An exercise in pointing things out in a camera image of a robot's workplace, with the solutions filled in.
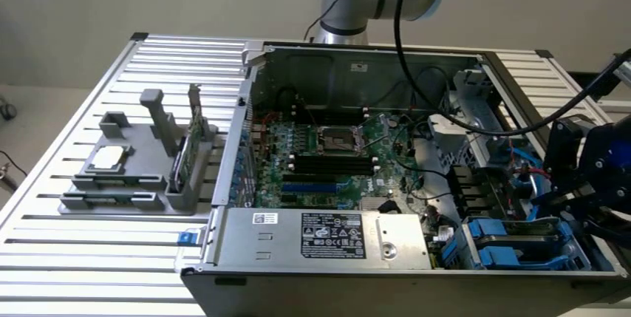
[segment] blue cable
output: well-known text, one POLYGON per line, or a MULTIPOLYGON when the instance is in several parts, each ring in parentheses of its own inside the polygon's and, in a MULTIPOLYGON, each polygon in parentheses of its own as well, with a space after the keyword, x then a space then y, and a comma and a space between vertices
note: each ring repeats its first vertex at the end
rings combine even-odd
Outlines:
MULTIPOLYGON (((525 151, 521 151, 520 149, 508 149, 508 151, 512 151, 512 153, 520 156, 522 159, 529 160, 534 168, 541 169, 542 167, 541 161, 537 160, 534 157, 532 157, 525 151)), ((542 184, 541 184, 541 178, 538 177, 538 175, 534 177, 534 185, 536 185, 537 195, 542 195, 542 184)), ((525 220, 533 221, 536 219, 537 212, 538 212, 538 206, 532 205, 532 210, 525 220)))

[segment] gray wall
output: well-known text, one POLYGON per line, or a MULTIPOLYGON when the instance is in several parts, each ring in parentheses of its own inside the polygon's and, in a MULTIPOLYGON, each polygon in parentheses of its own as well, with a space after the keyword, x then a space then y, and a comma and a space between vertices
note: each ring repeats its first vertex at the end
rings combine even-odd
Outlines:
MULTIPOLYGON (((297 39, 317 14, 318 0, 0 0, 0 83, 90 87, 133 31, 297 39)), ((368 30, 390 42, 390 21, 368 30)), ((566 69, 596 70, 631 46, 629 0, 444 0, 402 39, 545 48, 566 69)))

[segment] motherboard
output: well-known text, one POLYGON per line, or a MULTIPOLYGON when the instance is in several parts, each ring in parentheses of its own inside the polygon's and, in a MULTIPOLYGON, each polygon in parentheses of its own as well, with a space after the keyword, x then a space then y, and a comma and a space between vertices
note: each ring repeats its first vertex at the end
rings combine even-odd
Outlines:
POLYGON ((396 115, 366 116, 352 126, 280 114, 264 120, 254 127, 256 207, 366 209, 405 198, 414 178, 394 156, 414 166, 413 144, 396 115))

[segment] power supply label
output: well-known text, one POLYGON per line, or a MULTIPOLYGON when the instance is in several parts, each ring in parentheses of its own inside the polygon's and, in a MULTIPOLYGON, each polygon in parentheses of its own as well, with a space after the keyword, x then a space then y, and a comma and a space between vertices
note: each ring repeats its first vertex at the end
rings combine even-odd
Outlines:
POLYGON ((365 259, 360 214, 302 213, 300 229, 304 258, 365 259))

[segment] aluminum extrusion table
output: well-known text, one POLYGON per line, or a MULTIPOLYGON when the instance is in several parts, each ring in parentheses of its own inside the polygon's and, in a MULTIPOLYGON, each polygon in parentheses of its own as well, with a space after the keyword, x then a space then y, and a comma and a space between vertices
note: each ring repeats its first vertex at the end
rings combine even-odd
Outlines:
MULTIPOLYGON (((200 83, 202 114, 225 138, 244 79, 242 48, 244 41, 169 35, 129 41, 0 212, 0 316, 202 316, 173 259, 177 233, 205 224, 221 144, 210 154, 193 216, 62 216, 58 195, 100 137, 100 116, 124 111, 130 122, 150 121, 137 103, 144 88, 162 89, 164 109, 185 124, 188 84, 200 83)), ((546 116, 578 86, 552 58, 533 51, 493 51, 546 116)), ((596 123, 609 121, 590 100, 570 111, 577 112, 596 123)), ((198 248, 185 249, 184 258, 198 253, 198 248)))

